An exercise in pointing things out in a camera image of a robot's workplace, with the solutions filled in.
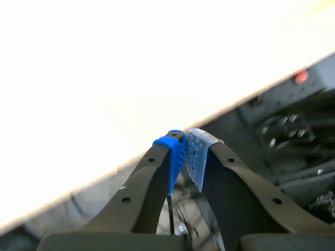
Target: bolt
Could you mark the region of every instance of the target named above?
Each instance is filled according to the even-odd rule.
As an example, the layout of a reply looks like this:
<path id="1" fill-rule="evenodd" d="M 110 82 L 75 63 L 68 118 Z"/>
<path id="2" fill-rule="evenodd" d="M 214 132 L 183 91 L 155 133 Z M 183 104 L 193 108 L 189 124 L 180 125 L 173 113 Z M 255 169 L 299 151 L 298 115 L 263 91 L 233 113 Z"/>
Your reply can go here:
<path id="1" fill-rule="evenodd" d="M 276 139 L 271 139 L 269 147 L 273 148 L 275 144 L 276 144 Z"/>
<path id="2" fill-rule="evenodd" d="M 292 115 L 289 117 L 289 121 L 290 121 L 290 122 L 294 122 L 297 118 L 298 118 L 298 115 L 297 115 L 297 114 L 292 114 Z"/>
<path id="3" fill-rule="evenodd" d="M 269 127 L 263 127 L 263 134 L 266 134 L 266 132 L 268 131 Z"/>
<path id="4" fill-rule="evenodd" d="M 295 130 L 295 131 L 291 131 L 291 132 L 288 133 L 288 136 L 289 136 L 290 138 L 293 138 L 293 136 L 295 135 L 296 132 L 297 132 L 297 130 Z"/>
<path id="5" fill-rule="evenodd" d="M 302 137 L 305 135 L 306 132 L 307 132 L 307 131 L 304 130 L 304 129 L 299 130 L 299 131 L 298 131 L 298 137 L 299 137 L 299 138 L 302 138 Z"/>
<path id="6" fill-rule="evenodd" d="M 288 117 L 282 118 L 282 120 L 281 120 L 282 124 L 285 124 L 287 120 L 288 120 Z"/>

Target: wire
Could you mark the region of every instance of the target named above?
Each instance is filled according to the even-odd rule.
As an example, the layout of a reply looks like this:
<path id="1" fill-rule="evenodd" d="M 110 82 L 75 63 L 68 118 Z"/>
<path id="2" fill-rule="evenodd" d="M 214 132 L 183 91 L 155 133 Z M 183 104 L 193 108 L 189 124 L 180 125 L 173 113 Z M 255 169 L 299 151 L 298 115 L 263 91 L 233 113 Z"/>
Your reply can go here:
<path id="1" fill-rule="evenodd" d="M 170 233 L 174 234 L 174 222 L 173 222 L 173 211 L 172 211 L 172 200 L 171 195 L 167 196 L 167 206 L 169 207 L 169 217 L 170 217 Z"/>
<path id="2" fill-rule="evenodd" d="M 192 241 L 192 231 L 191 231 L 192 229 L 189 229 L 189 227 L 188 227 L 189 224 L 185 220 L 185 216 L 184 216 L 184 214 L 183 214 L 183 212 L 182 212 L 182 210 L 179 206 L 176 206 L 176 212 L 178 214 L 179 219 L 185 224 L 188 235 L 189 235 L 189 239 L 190 239 L 190 241 Z"/>

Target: black cable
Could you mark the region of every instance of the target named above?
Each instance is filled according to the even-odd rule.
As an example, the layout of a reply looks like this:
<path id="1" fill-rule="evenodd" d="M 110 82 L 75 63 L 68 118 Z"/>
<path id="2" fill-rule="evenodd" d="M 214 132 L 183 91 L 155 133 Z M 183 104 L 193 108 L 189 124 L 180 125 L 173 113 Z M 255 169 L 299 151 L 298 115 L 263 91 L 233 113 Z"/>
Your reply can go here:
<path id="1" fill-rule="evenodd" d="M 82 208 L 79 206 L 78 202 L 76 201 L 75 197 L 73 194 L 71 194 L 71 201 L 74 205 L 74 207 L 77 209 L 78 213 L 80 214 L 80 216 L 85 217 L 85 213 L 82 210 Z"/>
<path id="2" fill-rule="evenodd" d="M 173 212 L 172 212 L 172 200 L 171 195 L 167 196 L 167 206 L 169 207 L 169 217 L 170 217 L 170 233 L 174 234 L 174 222 L 173 222 Z"/>
<path id="3" fill-rule="evenodd" d="M 188 223 L 187 223 L 187 221 L 185 219 L 183 211 L 181 210 L 181 208 L 179 206 L 176 206 L 176 212 L 178 214 L 179 219 L 185 224 L 187 232 L 188 232 L 188 235 L 189 235 L 189 239 L 192 241 L 192 236 L 191 236 L 192 235 L 192 231 L 191 231 L 192 229 L 189 229 Z"/>

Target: blue fingertip pad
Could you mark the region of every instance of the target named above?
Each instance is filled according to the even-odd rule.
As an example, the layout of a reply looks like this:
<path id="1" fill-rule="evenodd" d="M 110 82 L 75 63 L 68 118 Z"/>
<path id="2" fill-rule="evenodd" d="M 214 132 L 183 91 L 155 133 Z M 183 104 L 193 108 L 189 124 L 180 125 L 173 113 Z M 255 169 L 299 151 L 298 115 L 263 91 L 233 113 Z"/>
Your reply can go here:
<path id="1" fill-rule="evenodd" d="M 170 132 L 183 133 L 183 142 L 170 136 L 163 136 L 153 142 L 154 144 L 161 144 L 167 146 L 171 150 L 170 157 L 170 176 L 169 176 L 169 195 L 171 195 L 174 185 L 176 184 L 180 168 L 184 165 L 186 156 L 186 138 L 183 131 L 171 130 Z"/>

